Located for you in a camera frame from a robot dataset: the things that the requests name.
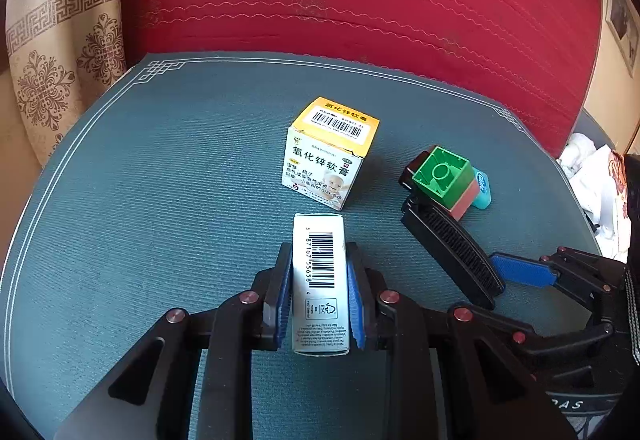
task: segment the lego stud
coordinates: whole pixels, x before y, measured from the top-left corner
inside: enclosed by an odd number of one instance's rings
[[[392,305],[397,303],[400,300],[400,294],[395,290],[385,290],[380,293],[380,300],[383,303]]]
[[[455,317],[458,321],[468,323],[471,319],[474,318],[474,313],[469,310],[469,308],[460,307],[453,310],[453,317]]]
[[[449,169],[449,165],[439,163],[431,171],[431,176],[433,176],[433,179],[436,180],[436,183],[441,189],[446,189],[449,186],[453,174],[451,173],[451,169]]]
[[[513,339],[513,342],[516,344],[522,344],[524,341],[527,340],[527,336],[524,334],[524,332],[521,332],[520,330],[518,330],[517,332],[513,332],[513,335],[511,336],[511,338]]]
[[[253,290],[242,292],[238,297],[240,298],[240,301],[246,305],[251,305],[260,298],[260,296],[258,296]]]
[[[186,312],[182,308],[173,308],[166,313],[166,320],[175,324],[182,321],[186,315]]]

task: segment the green lego block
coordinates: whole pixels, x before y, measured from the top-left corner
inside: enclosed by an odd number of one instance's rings
[[[474,179],[474,168],[469,160],[436,146],[413,179],[428,197],[451,209]]]

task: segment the wall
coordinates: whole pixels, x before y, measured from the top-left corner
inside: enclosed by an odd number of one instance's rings
[[[584,108],[604,129],[620,152],[634,139],[640,120],[640,63],[629,75],[616,39],[605,20],[607,0],[602,0],[602,26],[598,57]],[[640,26],[640,16],[632,13]]]

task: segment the blue eraser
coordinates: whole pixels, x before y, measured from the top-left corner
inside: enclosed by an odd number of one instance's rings
[[[491,189],[489,188],[489,177],[484,172],[479,171],[474,167],[474,175],[478,185],[480,185],[480,192],[476,196],[476,199],[472,205],[476,209],[486,209],[491,203]]]

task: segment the barcode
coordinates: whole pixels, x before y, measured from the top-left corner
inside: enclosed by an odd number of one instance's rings
[[[309,232],[311,281],[309,288],[335,288],[334,233]]]
[[[330,127],[338,133],[346,134],[355,139],[357,139],[360,136],[360,133],[362,133],[362,124],[353,123],[350,120],[345,120],[341,117],[338,117],[337,115],[334,115],[333,113],[328,113],[326,111],[318,111],[315,115],[313,115],[311,120],[313,122],[316,122],[318,125]]]

